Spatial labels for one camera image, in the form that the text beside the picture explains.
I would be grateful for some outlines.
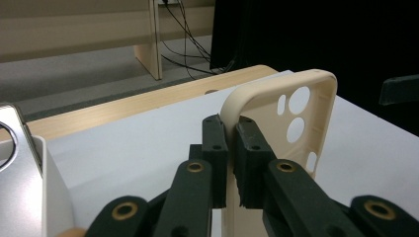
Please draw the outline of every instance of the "beige phone case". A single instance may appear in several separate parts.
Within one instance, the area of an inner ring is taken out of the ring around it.
[[[296,161],[314,178],[337,91],[335,76],[312,69],[247,83],[225,100],[220,117],[230,148],[240,116],[255,120],[277,158]],[[230,156],[223,237],[267,236],[262,211],[239,207]]]

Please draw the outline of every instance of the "screw hole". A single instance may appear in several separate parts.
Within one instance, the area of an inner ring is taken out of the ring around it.
[[[394,210],[381,201],[368,200],[364,203],[364,208],[367,212],[380,219],[392,220],[395,218]]]
[[[327,226],[326,232],[332,237],[346,237],[345,231],[334,225]]]
[[[189,231],[185,226],[177,226],[172,230],[172,237],[188,237]]]
[[[290,163],[278,163],[277,168],[282,172],[293,172],[295,170],[295,167]]]
[[[201,163],[194,162],[188,165],[188,171],[193,173],[201,172],[204,169],[204,166]]]
[[[138,206],[132,202],[127,201],[117,205],[112,211],[112,217],[115,220],[126,220],[133,217],[138,211]]]

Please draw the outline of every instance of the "black cable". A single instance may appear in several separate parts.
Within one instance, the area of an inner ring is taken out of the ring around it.
[[[166,46],[166,48],[169,50],[169,51],[171,51],[171,52],[173,52],[173,53],[175,53],[175,54],[178,54],[179,56],[187,56],[187,57],[195,57],[195,58],[204,58],[204,57],[202,57],[202,56],[196,56],[196,55],[188,55],[188,54],[183,54],[183,53],[180,53],[180,52],[177,52],[177,51],[174,51],[174,50],[172,50],[167,44],[166,44],[166,42],[165,41],[162,41],[163,42],[163,44]]]
[[[201,70],[201,69],[198,69],[198,68],[195,68],[195,67],[191,67],[191,66],[188,66],[188,65],[185,65],[185,64],[179,63],[179,62],[174,61],[174,60],[172,60],[172,59],[170,59],[170,58],[168,58],[168,57],[166,57],[166,56],[164,56],[164,55],[161,55],[161,56],[162,56],[164,59],[168,60],[169,62],[171,62],[171,63],[173,63],[173,64],[176,64],[176,65],[178,65],[178,66],[188,67],[188,68],[189,68],[189,69],[191,69],[191,70],[195,70],[195,71],[199,71],[199,72],[204,72],[204,73],[211,74],[211,75],[216,75],[216,73],[213,73],[213,72],[204,71],[204,70]]]
[[[183,20],[184,20],[184,25],[185,25],[185,27],[181,24],[181,22],[176,18],[176,16],[173,14],[173,12],[170,10],[170,8],[168,7],[168,5],[166,4],[165,6],[166,6],[166,9],[168,10],[168,12],[170,13],[170,15],[172,15],[172,17],[176,20],[176,22],[179,24],[179,26],[184,30],[184,32],[185,32],[185,48],[184,48],[184,51],[185,51],[185,53],[183,54],[183,56],[186,56],[186,37],[188,36],[188,39],[191,41],[191,43],[193,43],[194,44],[194,46],[197,48],[197,50],[198,50],[198,52],[200,53],[200,55],[202,56],[202,58],[203,59],[205,59],[208,63],[209,63],[209,65],[211,65],[211,66],[214,66],[213,64],[211,64],[210,63],[210,53],[208,53],[205,49],[204,49],[204,47],[202,46],[202,45],[200,45],[196,40],[195,40],[195,38],[192,36],[192,33],[191,33],[191,30],[190,30],[190,28],[189,28],[189,25],[188,25],[188,22],[186,21],[186,13],[185,13],[185,6],[183,5],[183,2],[181,2],[181,1],[179,1],[178,0],[178,3],[179,3],[179,8],[180,8],[180,11],[181,11],[181,13],[182,13],[182,17],[183,17]],[[220,72],[224,72],[224,69],[222,69],[222,68],[219,68],[219,67],[216,67],[216,66],[214,66],[215,68],[217,68]]]

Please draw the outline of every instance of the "wooden panel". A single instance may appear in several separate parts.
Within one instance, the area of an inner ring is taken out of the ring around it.
[[[102,105],[28,122],[33,135],[53,139],[118,119],[157,109],[277,73],[267,66],[253,66],[201,80],[164,88]]]
[[[147,43],[148,1],[1,1],[0,62]]]

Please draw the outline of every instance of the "gray floor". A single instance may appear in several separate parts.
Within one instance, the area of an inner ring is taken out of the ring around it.
[[[196,40],[210,52],[211,36]],[[184,53],[183,39],[166,44]],[[185,63],[163,43],[161,50],[162,55]],[[186,51],[201,56],[188,40]],[[0,102],[18,106],[30,121],[210,76],[189,70],[191,77],[185,67],[162,60],[162,80],[155,80],[138,62],[132,46],[0,63]],[[210,71],[204,58],[188,57],[187,64]]]

